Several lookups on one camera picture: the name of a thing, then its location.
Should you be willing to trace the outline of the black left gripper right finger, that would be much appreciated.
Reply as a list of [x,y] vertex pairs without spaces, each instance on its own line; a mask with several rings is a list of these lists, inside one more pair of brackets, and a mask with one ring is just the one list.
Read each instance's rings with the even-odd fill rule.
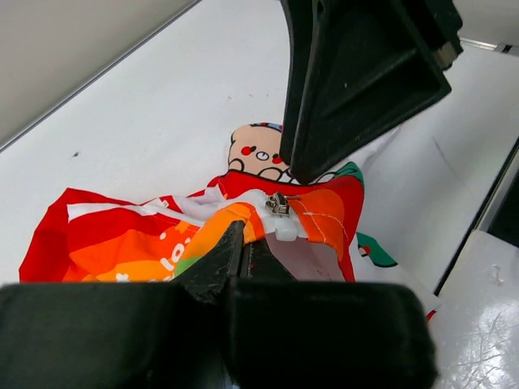
[[418,297],[387,283],[297,281],[265,240],[225,287],[223,356],[241,388],[430,388],[435,345]]

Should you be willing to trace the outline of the rainbow white children's jacket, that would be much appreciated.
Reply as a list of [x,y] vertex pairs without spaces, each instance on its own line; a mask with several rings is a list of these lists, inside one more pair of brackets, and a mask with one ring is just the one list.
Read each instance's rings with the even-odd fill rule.
[[427,316],[439,299],[358,231],[362,169],[382,135],[315,182],[300,184],[280,157],[281,127],[236,129],[227,172],[188,195],[134,204],[67,189],[49,206],[19,268],[23,282],[169,281],[213,249],[230,224],[264,243],[297,280],[384,282],[410,288]]

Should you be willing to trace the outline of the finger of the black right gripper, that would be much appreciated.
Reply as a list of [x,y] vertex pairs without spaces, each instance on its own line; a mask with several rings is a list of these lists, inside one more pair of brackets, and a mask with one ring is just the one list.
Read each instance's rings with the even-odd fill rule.
[[462,52],[450,1],[284,1],[290,70],[281,159],[300,183],[446,97]]

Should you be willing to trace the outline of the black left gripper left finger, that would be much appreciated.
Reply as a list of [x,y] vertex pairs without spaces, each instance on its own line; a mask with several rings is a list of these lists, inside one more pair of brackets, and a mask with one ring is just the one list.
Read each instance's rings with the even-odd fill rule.
[[242,228],[174,281],[3,286],[2,387],[231,387],[217,305]]

